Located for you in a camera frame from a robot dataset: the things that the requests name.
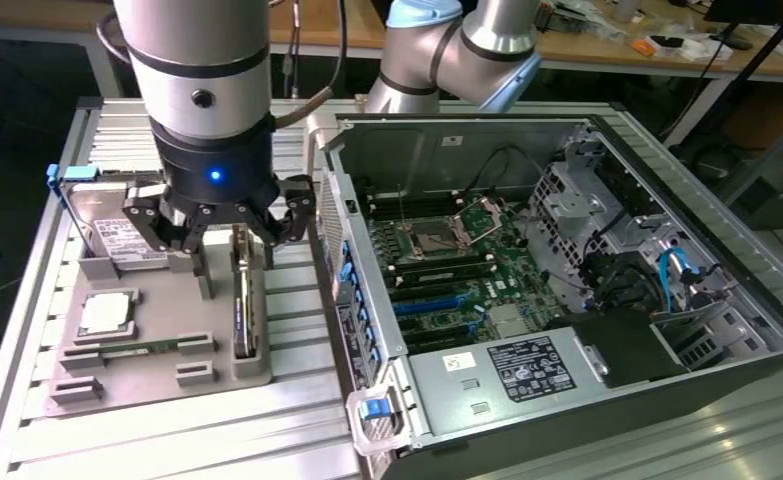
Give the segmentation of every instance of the wooden desk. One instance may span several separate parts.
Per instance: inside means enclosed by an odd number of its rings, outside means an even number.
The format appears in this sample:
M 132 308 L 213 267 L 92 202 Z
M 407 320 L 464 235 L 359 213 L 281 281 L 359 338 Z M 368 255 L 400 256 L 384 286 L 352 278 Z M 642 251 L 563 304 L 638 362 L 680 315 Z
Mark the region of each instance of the wooden desk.
M 348 55 L 380 58 L 384 42 L 384 27 L 369 0 L 347 1 Z M 592 0 L 611 24 L 635 36 L 648 29 L 648 24 L 618 24 L 610 20 L 612 6 L 604 0 Z M 112 64 L 103 46 L 92 35 L 93 25 L 112 7 L 85 0 L 0 0 L 0 38 L 45 42 L 76 43 L 85 47 L 92 70 L 103 96 L 121 96 Z M 690 18 L 699 31 L 711 26 L 702 15 L 687 8 L 670 5 L 666 0 L 643 0 L 642 8 L 650 18 Z M 271 51 L 284 53 L 291 30 L 289 0 L 271 11 Z M 311 0 L 301 3 L 301 53 L 303 55 L 337 55 L 337 15 L 335 0 Z M 666 143 L 679 143 L 704 116 L 711 104 L 735 79 L 767 41 L 759 35 L 739 30 L 755 45 L 748 51 L 735 51 L 731 59 L 710 69 L 711 80 L 692 108 Z M 690 62 L 680 57 L 655 59 L 640 55 L 626 42 L 599 39 L 594 34 L 564 34 L 548 32 L 540 36 L 536 50 L 542 54 L 542 68 L 554 70 L 586 70 L 670 77 L 698 77 L 703 62 Z M 783 57 L 771 54 L 755 75 L 756 81 L 783 83 Z
M 369 0 L 345 0 L 348 56 L 379 58 L 384 26 Z M 335 0 L 301 3 L 301 53 L 337 55 L 337 15 Z M 0 39 L 71 43 L 85 48 L 100 94 L 121 97 L 109 55 L 93 35 L 97 20 L 112 6 L 84 0 L 0 0 Z M 289 0 L 269 12 L 272 53 L 284 53 L 291 31 Z

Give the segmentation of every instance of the motherboard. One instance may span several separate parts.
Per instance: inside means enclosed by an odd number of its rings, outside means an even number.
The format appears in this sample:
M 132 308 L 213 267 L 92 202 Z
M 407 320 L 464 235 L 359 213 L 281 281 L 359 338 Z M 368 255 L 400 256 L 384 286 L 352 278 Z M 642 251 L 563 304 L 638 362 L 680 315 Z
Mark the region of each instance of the motherboard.
M 409 201 L 368 219 L 409 354 L 542 331 L 563 312 L 514 209 L 480 194 L 452 200 L 451 215 L 419 217 Z

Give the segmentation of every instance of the robotic arm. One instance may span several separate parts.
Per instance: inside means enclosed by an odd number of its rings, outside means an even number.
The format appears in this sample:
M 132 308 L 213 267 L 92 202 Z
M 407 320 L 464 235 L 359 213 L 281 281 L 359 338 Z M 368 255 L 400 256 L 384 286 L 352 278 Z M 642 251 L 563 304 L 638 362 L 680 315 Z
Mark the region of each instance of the robotic arm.
M 267 246 L 299 240 L 311 178 L 272 174 L 272 132 L 304 112 L 269 114 L 263 0 L 115 0 L 151 116 L 165 185 L 133 188 L 124 213 L 157 250 L 196 253 L 208 225 L 245 223 Z M 284 196 L 281 220 L 268 207 Z
M 299 240 L 315 208 L 311 178 L 272 174 L 272 132 L 332 92 L 324 88 L 285 117 L 269 114 L 267 2 L 113 3 L 165 179 L 128 191 L 124 213 L 139 233 L 155 249 L 188 254 L 215 224 L 245 223 L 269 247 Z M 343 58 L 343 0 L 339 8 Z M 463 19 L 456 0 L 396 0 L 368 111 L 435 112 L 439 88 L 504 111 L 540 62 L 535 12 L 531 0 L 480 0 Z M 281 194 L 288 210 L 279 220 L 268 208 Z
M 439 88 L 486 112 L 506 111 L 539 68 L 538 5 L 480 0 L 463 19 L 458 0 L 395 0 L 367 111 L 438 112 Z

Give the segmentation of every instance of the warning label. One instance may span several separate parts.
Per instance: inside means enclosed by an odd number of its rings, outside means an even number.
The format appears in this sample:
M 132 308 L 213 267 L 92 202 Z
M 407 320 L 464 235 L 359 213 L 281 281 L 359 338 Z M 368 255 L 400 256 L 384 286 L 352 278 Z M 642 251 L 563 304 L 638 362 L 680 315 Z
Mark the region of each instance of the warning label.
M 516 403 L 576 387 L 548 337 L 491 347 L 488 355 L 507 396 Z
M 133 224 L 125 218 L 95 220 L 95 228 L 107 255 L 116 264 L 165 258 L 165 253 L 151 250 Z

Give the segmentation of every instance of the screw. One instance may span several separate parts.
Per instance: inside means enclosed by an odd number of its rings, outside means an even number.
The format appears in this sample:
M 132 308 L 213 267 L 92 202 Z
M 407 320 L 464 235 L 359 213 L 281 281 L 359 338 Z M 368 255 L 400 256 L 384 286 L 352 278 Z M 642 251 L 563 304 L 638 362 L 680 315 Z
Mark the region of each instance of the screw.
M 213 105 L 213 94 L 207 90 L 192 92 L 192 103 L 199 108 L 209 108 Z

